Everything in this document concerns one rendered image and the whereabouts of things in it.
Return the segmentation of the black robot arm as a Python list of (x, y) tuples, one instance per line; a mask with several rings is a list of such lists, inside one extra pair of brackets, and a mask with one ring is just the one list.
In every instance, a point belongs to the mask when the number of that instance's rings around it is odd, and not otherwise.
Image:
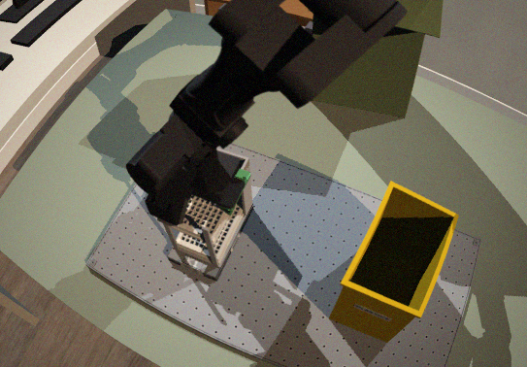
[(396, 0), (299, 0), (330, 27), (315, 39), (280, 7), (284, 1), (230, 0), (213, 16), (209, 26), (222, 37), (217, 60), (178, 93), (172, 118), (126, 164), (158, 221), (183, 224), (193, 188), (211, 191), (215, 149), (247, 129), (242, 115), (255, 96), (280, 91), (305, 106), (407, 13)]

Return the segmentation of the yellow open-top bin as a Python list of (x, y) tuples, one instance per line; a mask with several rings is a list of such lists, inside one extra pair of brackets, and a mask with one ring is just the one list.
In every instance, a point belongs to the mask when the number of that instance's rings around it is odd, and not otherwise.
[(386, 343), (421, 318), (458, 217), (390, 182), (329, 318)]

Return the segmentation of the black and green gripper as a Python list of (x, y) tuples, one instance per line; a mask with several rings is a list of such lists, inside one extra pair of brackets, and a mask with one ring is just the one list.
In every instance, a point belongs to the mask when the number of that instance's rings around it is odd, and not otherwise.
[[(196, 162), (207, 158), (214, 150), (211, 149), (207, 154), (197, 157), (188, 158), (188, 162)], [(219, 175), (209, 193), (193, 189), (192, 195), (207, 201), (213, 202), (229, 216), (232, 215), (235, 206), (247, 185), (250, 178), (250, 172), (240, 169), (240, 159), (215, 149), (218, 155), (218, 172)], [(234, 177), (235, 175), (235, 177)], [(234, 177), (234, 178), (233, 178)]]

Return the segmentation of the white well plate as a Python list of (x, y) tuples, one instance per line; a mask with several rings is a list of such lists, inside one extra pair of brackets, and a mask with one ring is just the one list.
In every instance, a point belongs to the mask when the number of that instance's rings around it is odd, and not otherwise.
[(202, 226), (207, 227), (215, 245), (228, 218), (229, 215), (224, 213), (219, 205), (191, 195), (183, 220), (184, 223), (171, 226), (171, 228), (205, 242)]
[[(240, 197), (232, 215), (227, 219), (224, 228), (222, 229), (217, 243), (215, 243), (214, 250), (216, 253), (218, 264), (220, 264), (226, 250), (244, 216), (243, 202)], [(230, 223), (231, 222), (231, 223)], [(227, 231), (227, 232), (226, 232)], [(189, 241), (189, 242), (188, 242)], [(189, 251), (198, 256), (211, 260), (209, 251), (207, 250), (207, 245), (205, 242), (202, 242), (193, 237), (187, 236), (183, 233), (180, 233), (177, 238), (177, 243), (180, 249)], [(198, 246), (198, 247), (197, 247)]]

